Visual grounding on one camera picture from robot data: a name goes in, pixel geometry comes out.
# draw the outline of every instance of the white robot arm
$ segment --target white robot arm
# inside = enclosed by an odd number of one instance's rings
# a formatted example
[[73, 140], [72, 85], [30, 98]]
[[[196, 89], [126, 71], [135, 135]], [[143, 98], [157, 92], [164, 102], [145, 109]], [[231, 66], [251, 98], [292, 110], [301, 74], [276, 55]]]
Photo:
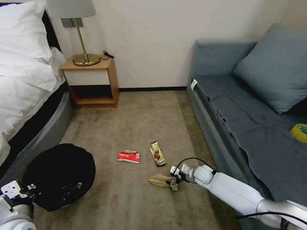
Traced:
[[194, 170], [183, 164], [181, 170], [173, 166], [170, 172], [174, 176], [171, 186], [176, 186], [181, 181], [199, 184], [244, 215], [243, 218], [253, 217], [265, 225], [278, 229], [307, 230], [307, 208], [305, 206], [292, 201], [266, 200], [249, 185], [217, 172], [207, 165]]
[[22, 193], [15, 180], [1, 187], [0, 230], [36, 230], [30, 192]]

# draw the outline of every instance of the teal pillow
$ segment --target teal pillow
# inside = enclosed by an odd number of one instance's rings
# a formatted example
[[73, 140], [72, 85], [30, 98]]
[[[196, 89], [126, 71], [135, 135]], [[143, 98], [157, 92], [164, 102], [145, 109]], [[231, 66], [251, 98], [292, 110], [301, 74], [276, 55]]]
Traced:
[[277, 113], [307, 97], [307, 32], [273, 24], [234, 70]]

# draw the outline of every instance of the black trash bag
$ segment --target black trash bag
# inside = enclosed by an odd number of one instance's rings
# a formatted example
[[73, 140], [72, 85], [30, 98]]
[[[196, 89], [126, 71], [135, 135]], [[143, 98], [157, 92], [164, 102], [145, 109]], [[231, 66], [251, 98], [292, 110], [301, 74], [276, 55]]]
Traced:
[[24, 186], [36, 186], [34, 203], [54, 211], [72, 204], [92, 187], [96, 174], [93, 156], [73, 144], [50, 148], [27, 166]]

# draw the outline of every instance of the white lampshade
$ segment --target white lampshade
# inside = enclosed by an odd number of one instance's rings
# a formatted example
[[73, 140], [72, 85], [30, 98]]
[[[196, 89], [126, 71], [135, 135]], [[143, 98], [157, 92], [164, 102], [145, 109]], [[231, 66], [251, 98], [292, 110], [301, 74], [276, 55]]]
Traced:
[[96, 14], [91, 0], [47, 0], [48, 12], [55, 18], [86, 18]]

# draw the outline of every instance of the beige carpet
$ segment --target beige carpet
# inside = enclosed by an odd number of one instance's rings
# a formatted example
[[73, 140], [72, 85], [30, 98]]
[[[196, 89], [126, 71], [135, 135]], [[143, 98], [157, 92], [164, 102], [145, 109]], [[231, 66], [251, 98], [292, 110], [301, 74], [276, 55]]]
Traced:
[[[158, 141], [167, 160], [156, 167], [149, 152]], [[214, 164], [185, 91], [121, 93], [116, 109], [77, 110], [62, 139], [93, 154], [96, 178], [74, 204], [54, 212], [37, 207], [40, 230], [239, 229], [233, 210], [196, 184], [178, 192], [150, 184], [187, 157]], [[140, 164], [117, 162], [122, 150], [140, 153]], [[186, 162], [198, 166], [196, 160]]]

